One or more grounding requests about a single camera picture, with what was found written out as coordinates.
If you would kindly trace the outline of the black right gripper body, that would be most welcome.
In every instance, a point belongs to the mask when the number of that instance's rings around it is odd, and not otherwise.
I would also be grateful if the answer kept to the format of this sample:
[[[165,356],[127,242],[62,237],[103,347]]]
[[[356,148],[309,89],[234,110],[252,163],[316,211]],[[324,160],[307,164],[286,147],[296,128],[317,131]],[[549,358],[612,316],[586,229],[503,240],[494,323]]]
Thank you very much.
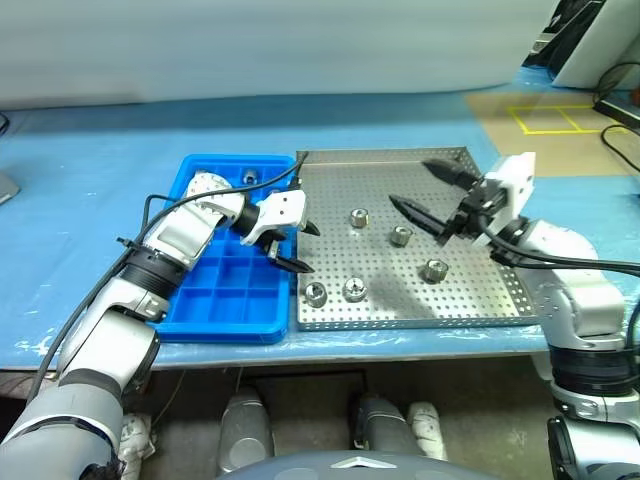
[[[507,190],[497,180],[476,182],[445,221],[438,244],[445,245],[453,236],[476,240],[483,233],[481,220],[488,225],[506,204]]]

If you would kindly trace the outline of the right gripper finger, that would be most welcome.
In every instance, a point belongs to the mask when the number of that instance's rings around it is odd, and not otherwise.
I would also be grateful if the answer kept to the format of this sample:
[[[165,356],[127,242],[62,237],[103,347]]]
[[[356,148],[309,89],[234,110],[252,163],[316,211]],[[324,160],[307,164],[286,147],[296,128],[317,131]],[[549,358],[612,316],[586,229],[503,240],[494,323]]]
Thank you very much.
[[[388,198],[394,208],[414,226],[433,237],[448,235],[446,223],[430,214],[425,206],[399,195],[389,195]]]
[[[479,176],[467,171],[457,162],[448,162],[442,159],[429,159],[423,161],[422,165],[437,179],[464,191],[471,190],[481,180]]]

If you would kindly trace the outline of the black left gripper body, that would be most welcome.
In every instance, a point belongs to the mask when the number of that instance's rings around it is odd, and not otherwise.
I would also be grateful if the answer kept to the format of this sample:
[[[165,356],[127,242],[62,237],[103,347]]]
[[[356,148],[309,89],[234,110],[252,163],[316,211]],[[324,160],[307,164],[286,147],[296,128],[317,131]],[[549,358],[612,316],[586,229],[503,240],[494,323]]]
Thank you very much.
[[[262,249],[267,256],[279,255],[279,244],[287,239],[282,229],[267,230],[262,234]]]

